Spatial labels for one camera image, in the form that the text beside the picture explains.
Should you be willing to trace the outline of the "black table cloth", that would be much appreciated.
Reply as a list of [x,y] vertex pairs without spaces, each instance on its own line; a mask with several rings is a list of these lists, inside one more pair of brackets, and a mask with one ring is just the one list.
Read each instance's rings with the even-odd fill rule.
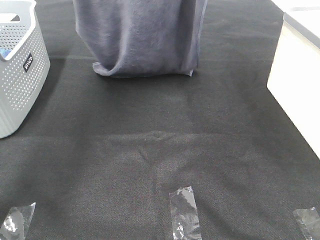
[[36,204],[29,240],[170,240],[169,194],[192,187],[205,240],[302,240],[320,161],[267,90],[283,22],[269,0],[210,0],[192,77],[97,75],[70,0],[39,0],[50,58],[0,141],[0,217]]

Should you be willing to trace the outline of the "clear tape strip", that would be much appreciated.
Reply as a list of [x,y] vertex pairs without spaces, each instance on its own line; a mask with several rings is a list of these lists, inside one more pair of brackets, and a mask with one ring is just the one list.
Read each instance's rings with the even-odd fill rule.
[[306,240],[320,239],[320,216],[315,207],[296,209],[292,213]]
[[12,207],[0,227],[1,240],[25,240],[29,231],[36,202]]
[[191,186],[169,194],[172,235],[174,240],[201,240],[197,205]]

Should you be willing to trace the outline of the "left clear tape strip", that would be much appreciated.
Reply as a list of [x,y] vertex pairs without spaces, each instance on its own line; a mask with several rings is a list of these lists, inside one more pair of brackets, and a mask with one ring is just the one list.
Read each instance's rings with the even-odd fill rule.
[[29,231],[36,202],[12,207],[0,227],[1,240],[25,240]]

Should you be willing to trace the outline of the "white storage box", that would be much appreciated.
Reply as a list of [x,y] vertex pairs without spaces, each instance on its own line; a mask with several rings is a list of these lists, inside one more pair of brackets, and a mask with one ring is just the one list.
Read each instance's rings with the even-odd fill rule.
[[267,89],[314,153],[320,154],[320,8],[283,15]]

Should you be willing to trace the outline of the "right clear tape strip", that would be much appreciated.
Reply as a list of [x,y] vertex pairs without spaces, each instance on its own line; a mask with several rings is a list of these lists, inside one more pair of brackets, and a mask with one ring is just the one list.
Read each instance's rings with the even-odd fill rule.
[[320,216],[315,207],[296,209],[292,213],[306,240],[320,239]]

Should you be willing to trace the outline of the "grey-blue towel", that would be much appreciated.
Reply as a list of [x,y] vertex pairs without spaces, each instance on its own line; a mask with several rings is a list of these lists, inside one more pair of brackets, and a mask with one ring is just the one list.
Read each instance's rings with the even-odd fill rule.
[[191,76],[199,65],[205,0],[75,0],[73,7],[98,75]]

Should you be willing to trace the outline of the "grey perforated plastic basket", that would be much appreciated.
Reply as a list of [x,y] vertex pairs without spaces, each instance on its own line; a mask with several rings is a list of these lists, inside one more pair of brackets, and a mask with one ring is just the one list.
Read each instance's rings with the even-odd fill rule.
[[12,135],[34,105],[51,66],[34,0],[0,2],[0,137]]

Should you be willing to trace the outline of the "blue cloth in basket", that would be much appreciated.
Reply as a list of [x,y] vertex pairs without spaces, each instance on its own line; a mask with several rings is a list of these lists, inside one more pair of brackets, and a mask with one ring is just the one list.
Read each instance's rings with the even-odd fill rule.
[[0,56],[5,59],[11,53],[10,49],[0,48]]

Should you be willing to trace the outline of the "middle clear tape strip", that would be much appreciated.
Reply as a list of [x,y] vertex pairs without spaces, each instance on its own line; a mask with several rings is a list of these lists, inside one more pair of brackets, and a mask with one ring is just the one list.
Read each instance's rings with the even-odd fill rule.
[[172,235],[174,240],[201,240],[197,205],[191,186],[169,194]]

